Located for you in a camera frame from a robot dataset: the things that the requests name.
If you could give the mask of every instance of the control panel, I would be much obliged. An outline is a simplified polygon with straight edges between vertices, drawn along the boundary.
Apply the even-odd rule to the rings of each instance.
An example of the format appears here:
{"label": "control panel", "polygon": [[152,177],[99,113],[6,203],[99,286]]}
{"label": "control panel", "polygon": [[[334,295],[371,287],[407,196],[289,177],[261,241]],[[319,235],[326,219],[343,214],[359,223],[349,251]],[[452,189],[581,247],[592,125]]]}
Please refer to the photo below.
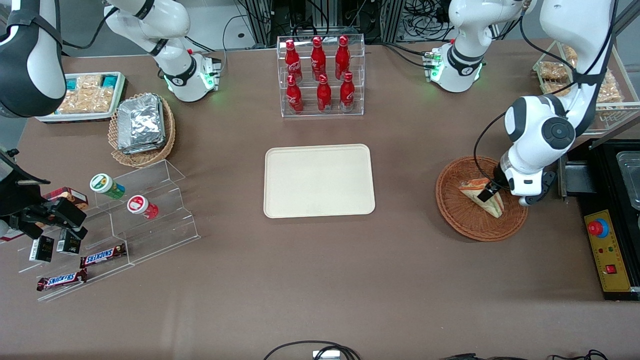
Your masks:
{"label": "control panel", "polygon": [[587,215],[584,217],[584,222],[587,225],[591,250],[598,268],[602,289],[615,292],[630,291],[627,269],[622,262],[609,210]]}

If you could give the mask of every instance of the snickers bar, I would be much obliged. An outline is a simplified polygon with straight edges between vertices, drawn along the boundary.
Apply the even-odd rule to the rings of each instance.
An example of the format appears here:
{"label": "snickers bar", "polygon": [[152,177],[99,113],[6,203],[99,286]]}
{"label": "snickers bar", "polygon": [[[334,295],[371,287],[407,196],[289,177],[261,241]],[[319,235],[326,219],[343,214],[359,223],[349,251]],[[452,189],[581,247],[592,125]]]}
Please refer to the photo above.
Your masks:
{"label": "snickers bar", "polygon": [[127,254],[127,247],[124,243],[112,247],[111,249],[100,251],[96,254],[89,255],[85,258],[80,258],[80,268],[84,269],[87,266],[91,266],[97,264],[101,261],[109,260],[111,258],[117,258],[118,256],[123,256]]}
{"label": "snickers bar", "polygon": [[38,287],[36,290],[44,291],[54,288],[56,286],[66,286],[73,284],[74,282],[86,282],[86,270],[82,269],[78,272],[72,272],[71,274],[56,276],[56,277],[43,277],[38,281]]}

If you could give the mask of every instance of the foil container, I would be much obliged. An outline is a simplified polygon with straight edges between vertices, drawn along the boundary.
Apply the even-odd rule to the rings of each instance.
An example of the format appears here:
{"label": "foil container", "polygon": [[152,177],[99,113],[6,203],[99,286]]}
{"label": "foil container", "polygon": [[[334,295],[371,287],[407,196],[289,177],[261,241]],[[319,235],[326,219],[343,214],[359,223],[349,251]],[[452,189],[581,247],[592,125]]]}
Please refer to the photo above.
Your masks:
{"label": "foil container", "polygon": [[118,150],[124,154],[160,149],[166,143],[162,99],[144,94],[118,106]]}

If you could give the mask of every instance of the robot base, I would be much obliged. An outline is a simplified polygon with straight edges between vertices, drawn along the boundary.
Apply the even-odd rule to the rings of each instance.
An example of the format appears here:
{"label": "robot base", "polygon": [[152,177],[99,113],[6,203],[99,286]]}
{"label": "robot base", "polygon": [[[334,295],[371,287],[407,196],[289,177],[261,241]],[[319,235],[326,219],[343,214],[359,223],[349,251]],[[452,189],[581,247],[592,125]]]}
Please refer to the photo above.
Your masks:
{"label": "robot base", "polygon": [[461,76],[450,63],[447,57],[451,44],[445,44],[442,47],[435,47],[431,53],[439,54],[441,60],[434,63],[433,59],[422,57],[422,63],[425,66],[424,75],[427,82],[434,82],[448,92],[464,92],[467,91],[473,83],[480,77],[480,69],[482,64],[469,75]]}
{"label": "robot base", "polygon": [[194,102],[202,99],[209,92],[217,91],[220,85],[221,63],[213,63],[211,58],[202,56],[201,54],[191,55],[196,60],[196,69],[198,69],[187,81],[184,86],[172,86],[165,77],[169,90],[184,102]]}

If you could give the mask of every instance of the small jar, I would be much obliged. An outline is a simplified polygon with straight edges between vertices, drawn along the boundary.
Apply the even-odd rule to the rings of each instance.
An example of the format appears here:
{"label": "small jar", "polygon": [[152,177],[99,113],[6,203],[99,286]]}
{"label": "small jar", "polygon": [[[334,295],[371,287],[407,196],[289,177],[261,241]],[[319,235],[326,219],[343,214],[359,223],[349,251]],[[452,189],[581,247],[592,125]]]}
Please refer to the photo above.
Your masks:
{"label": "small jar", "polygon": [[107,195],[108,197],[117,200],[124,195],[124,186],[116,183],[111,176],[107,174],[97,174],[91,179],[89,183],[91,190]]}
{"label": "small jar", "polygon": [[152,220],[158,216],[158,207],[147,200],[142,195],[135,195],[127,202],[127,209],[132,214],[142,214],[147,220]]}

